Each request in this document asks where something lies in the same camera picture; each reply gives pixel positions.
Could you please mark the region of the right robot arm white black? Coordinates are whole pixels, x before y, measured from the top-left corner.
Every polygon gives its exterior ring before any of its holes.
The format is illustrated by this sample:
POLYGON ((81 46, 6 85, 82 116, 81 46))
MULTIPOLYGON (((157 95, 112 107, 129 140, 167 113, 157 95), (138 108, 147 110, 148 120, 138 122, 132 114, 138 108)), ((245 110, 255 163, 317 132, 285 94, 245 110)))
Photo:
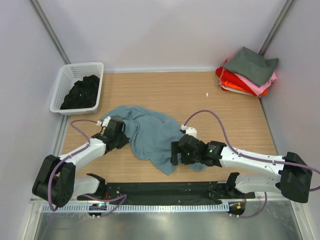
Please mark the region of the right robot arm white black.
POLYGON ((185 134, 171 143, 170 162, 190 165, 199 163, 207 167, 238 168, 252 174, 231 173, 225 192, 231 198, 250 192, 277 193, 297 202, 307 203, 313 171, 294 153, 285 156, 263 155, 242 149, 233 149, 218 141, 204 143, 185 134))

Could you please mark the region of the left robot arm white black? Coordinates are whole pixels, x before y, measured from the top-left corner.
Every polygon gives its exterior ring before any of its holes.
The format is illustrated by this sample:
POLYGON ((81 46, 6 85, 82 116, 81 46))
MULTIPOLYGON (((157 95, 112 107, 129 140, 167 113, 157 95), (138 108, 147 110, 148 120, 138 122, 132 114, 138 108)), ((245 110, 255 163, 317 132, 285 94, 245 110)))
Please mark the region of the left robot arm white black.
POLYGON ((88 173, 77 178, 76 173, 93 160, 114 149, 121 149, 130 139, 125 135, 126 125, 121 119, 106 117, 95 124, 101 131, 86 143, 60 156, 46 156, 32 187, 32 194, 46 200, 51 211, 64 207, 71 199, 104 201, 107 185, 104 178, 88 173))

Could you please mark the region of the light blue t shirt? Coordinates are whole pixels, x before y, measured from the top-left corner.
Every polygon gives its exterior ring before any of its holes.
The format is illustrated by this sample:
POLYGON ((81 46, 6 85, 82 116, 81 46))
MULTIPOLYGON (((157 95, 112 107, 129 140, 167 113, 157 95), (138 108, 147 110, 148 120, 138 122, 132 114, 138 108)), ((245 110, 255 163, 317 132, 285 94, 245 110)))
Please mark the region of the light blue t shirt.
POLYGON ((140 160, 149 160, 161 172, 170 175, 176 166, 171 163, 172 142, 183 134, 180 124, 171 116, 141 106, 118 106, 100 118, 123 120, 125 135, 133 154, 140 160))

